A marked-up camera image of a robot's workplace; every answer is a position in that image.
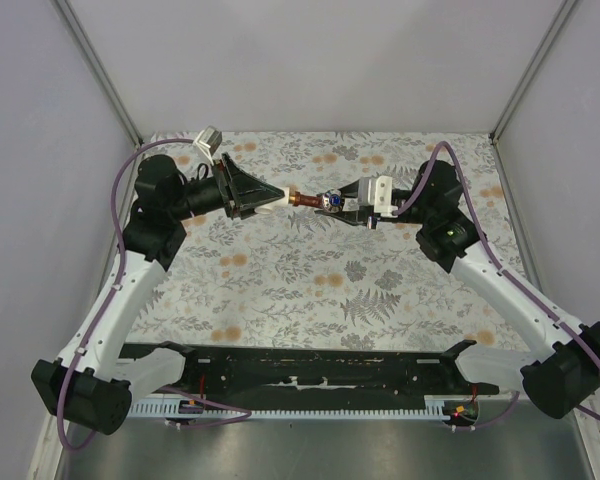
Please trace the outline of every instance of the purple cable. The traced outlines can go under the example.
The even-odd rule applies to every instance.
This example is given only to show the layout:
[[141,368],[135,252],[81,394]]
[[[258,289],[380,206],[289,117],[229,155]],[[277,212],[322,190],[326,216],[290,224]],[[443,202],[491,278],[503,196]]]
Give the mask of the purple cable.
[[[194,425],[182,425],[181,424],[180,425],[181,430],[195,430],[198,428],[219,427],[220,425],[229,425],[230,423],[244,422],[247,418],[249,418],[251,416],[251,410],[247,410],[246,408],[231,407],[231,406],[225,405],[223,403],[213,402],[211,400],[205,400],[203,398],[196,397],[195,395],[185,392],[184,390],[179,390],[174,387],[162,387],[160,390],[165,391],[165,392],[170,392],[170,393],[176,393],[178,395],[182,395],[183,397],[187,397],[191,400],[194,400],[198,403],[202,403],[203,405],[207,405],[209,407],[216,407],[216,408],[221,408],[222,410],[236,411],[236,412],[240,412],[240,413],[244,414],[244,415],[240,415],[239,417],[225,418],[224,420],[218,420],[217,422],[211,422],[211,423],[196,423]],[[178,425],[177,423],[175,423],[171,420],[168,421],[168,424],[172,427]]]
[[[489,246],[489,242],[487,241],[487,237],[484,234],[484,231],[482,230],[482,226],[480,225],[480,221],[478,220],[478,215],[476,213],[475,208],[473,207],[473,203],[471,202],[471,197],[469,197],[469,188],[467,186],[467,182],[464,178],[464,175],[462,174],[462,167],[460,165],[460,162],[458,161],[458,157],[456,156],[456,153],[453,151],[453,148],[451,148],[451,145],[449,145],[448,142],[442,141],[442,142],[439,142],[435,146],[435,148],[433,149],[433,152],[431,152],[431,157],[429,158],[429,162],[427,163],[427,166],[425,167],[422,177],[420,178],[420,182],[418,182],[418,185],[416,185],[416,188],[413,191],[413,193],[411,194],[411,197],[409,197],[409,200],[407,200],[394,213],[394,215],[396,215],[396,216],[400,215],[401,213],[406,211],[408,208],[410,208],[416,202],[416,200],[418,199],[418,196],[420,195],[420,193],[424,189],[427,181],[429,180],[429,176],[431,175],[431,171],[433,170],[433,166],[437,160],[438,153],[440,152],[440,150],[443,147],[447,150],[447,152],[449,152],[449,155],[451,156],[451,160],[453,161],[453,164],[458,172],[458,177],[460,178],[460,183],[462,184],[462,194],[464,195],[465,201],[467,202],[467,209],[469,210],[469,215],[471,216],[471,220],[473,221],[474,225],[476,226],[476,231],[478,232],[478,237],[480,238],[480,242],[482,243],[482,246],[484,247],[485,251],[487,252],[487,255],[489,256],[489,258],[491,259],[491,261],[493,262],[495,267],[500,271],[500,273],[505,278],[507,278],[511,283],[513,283],[522,293],[524,293],[524,295],[527,298],[529,298],[538,308],[540,308],[540,310],[542,310],[551,320],[553,320],[554,322],[559,322],[560,317],[553,311],[553,309],[551,309],[542,300],[540,300],[537,295],[535,295],[524,284],[522,284],[522,282],[520,282],[515,276],[513,276],[513,274],[511,272],[504,270],[502,268],[502,263],[496,257],[496,255],[493,253],[493,250],[491,250],[491,247]],[[589,356],[591,361],[600,370],[600,358],[595,354],[595,352],[593,350],[591,350],[589,345],[587,345],[585,343],[585,341],[582,340],[580,338],[580,336],[578,336],[578,334],[575,331],[573,331],[571,329],[571,327],[569,327],[569,325],[567,325],[566,323],[562,322],[562,323],[559,323],[558,325],[565,332],[567,332],[567,334],[573,340],[575,340],[575,342],[580,346],[580,348],[582,348],[582,350],[584,350],[584,352]],[[513,406],[518,401],[519,396],[520,396],[519,393],[517,395],[514,395],[513,399],[511,400],[511,404],[509,404],[509,407],[507,407],[507,409],[501,415],[499,415],[498,417],[494,418],[493,420],[491,420],[485,424],[475,426],[474,429],[482,428],[483,426],[493,425],[493,423],[495,423],[497,420],[500,420],[501,418],[508,416],[511,413],[511,411],[513,410]],[[586,407],[583,407],[581,405],[579,405],[576,408],[578,410],[580,410],[581,412],[586,413],[587,415],[590,415],[591,417],[600,421],[600,414],[598,414]],[[465,429],[465,428],[471,430],[471,427],[462,427],[462,429]]]
[[[118,240],[118,251],[120,253],[120,263],[118,265],[118,271],[116,273],[116,277],[113,282],[113,285],[117,285],[120,283],[120,280],[122,280],[122,276],[124,275],[124,269],[127,265],[127,255],[126,255],[126,250],[124,248],[124,241],[122,239],[122,227],[120,225],[120,220],[118,219],[118,212],[116,211],[116,203],[117,203],[116,197],[118,194],[118,186],[120,185],[120,180],[122,180],[122,176],[124,175],[124,172],[129,167],[129,165],[131,165],[140,155],[142,155],[144,152],[146,152],[147,150],[149,150],[153,147],[157,147],[158,145],[164,145],[167,143],[189,143],[190,144],[190,143],[193,143],[193,140],[188,139],[188,138],[170,138],[170,139],[166,139],[166,140],[158,140],[156,142],[147,143],[145,146],[143,146],[142,148],[140,148],[139,150],[134,152],[122,164],[122,167],[120,167],[120,170],[118,171],[118,174],[116,175],[116,178],[113,181],[113,187],[111,189],[111,199],[109,202],[109,207],[111,209],[111,218],[113,220],[113,228],[115,230],[116,239]],[[117,290],[115,288],[111,288],[111,290],[109,290],[109,293],[105,297],[104,302],[102,302],[102,305],[98,309],[98,312],[93,317],[93,320],[91,321],[91,323],[87,327],[87,330],[85,331],[84,335],[82,336],[82,340],[80,341],[78,348],[85,348],[87,346],[87,344],[89,343],[89,339],[91,338],[91,335],[93,334],[93,331],[98,326],[98,323],[102,319],[104,312],[107,311],[107,308],[111,304],[111,301],[113,300],[113,297],[115,296],[116,292],[117,292]],[[56,417],[57,417],[56,425],[58,427],[58,437],[60,438],[60,443],[66,450],[68,450],[70,452],[77,452],[78,450],[82,450],[84,447],[89,445],[89,443],[91,443],[91,441],[93,440],[93,437],[96,434],[95,430],[92,431],[91,433],[89,433],[89,436],[86,438],[86,440],[81,445],[78,445],[76,447],[69,443],[67,434],[64,431],[64,423],[63,423],[64,422],[64,406],[65,406],[65,402],[67,400],[67,392],[69,390],[69,384],[71,383],[71,377],[73,376],[73,372],[75,372],[76,367],[78,366],[80,357],[81,357],[81,355],[79,353],[75,353],[73,356],[73,360],[71,360],[71,363],[69,364],[67,373],[65,374],[64,380],[62,381],[62,386],[60,387],[60,395],[58,397],[58,411],[56,413]]]

